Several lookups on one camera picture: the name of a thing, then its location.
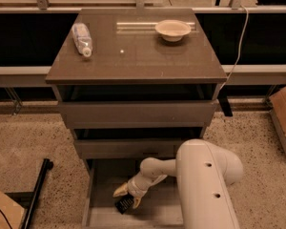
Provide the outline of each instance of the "bowl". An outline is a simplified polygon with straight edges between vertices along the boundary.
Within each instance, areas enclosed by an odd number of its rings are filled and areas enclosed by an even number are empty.
[[[163,20],[155,25],[155,30],[169,42],[177,42],[191,32],[191,27],[180,20]]]

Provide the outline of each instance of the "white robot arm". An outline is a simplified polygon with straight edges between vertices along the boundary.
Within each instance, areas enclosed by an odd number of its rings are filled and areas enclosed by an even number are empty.
[[[240,181],[242,174],[242,163],[234,153],[192,139],[180,146],[176,159],[144,159],[140,172],[113,196],[131,194],[135,208],[149,187],[167,176],[176,177],[185,229],[238,229],[226,184]]]

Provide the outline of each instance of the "black cable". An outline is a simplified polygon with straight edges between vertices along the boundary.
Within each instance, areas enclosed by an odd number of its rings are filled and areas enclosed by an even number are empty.
[[[9,225],[10,229],[12,229],[10,223],[9,223],[9,220],[7,219],[6,215],[4,215],[4,213],[2,212],[2,210],[0,209],[0,213],[1,215],[4,217],[4,219],[6,220],[7,224]]]

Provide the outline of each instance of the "bottle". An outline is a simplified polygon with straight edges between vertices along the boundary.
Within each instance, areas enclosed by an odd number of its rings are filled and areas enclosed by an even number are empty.
[[[92,55],[92,38],[84,23],[75,23],[72,28],[72,37],[78,52],[85,57]]]

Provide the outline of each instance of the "floor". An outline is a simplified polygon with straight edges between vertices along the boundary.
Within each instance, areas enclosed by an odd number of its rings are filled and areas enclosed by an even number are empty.
[[[31,228],[81,228],[89,176],[54,105],[25,103],[18,115],[0,106],[0,189],[31,191],[47,157],[54,168]],[[286,229],[286,157],[268,111],[258,106],[235,103],[233,117],[216,112],[204,139],[243,162],[243,179],[228,188],[240,228]]]

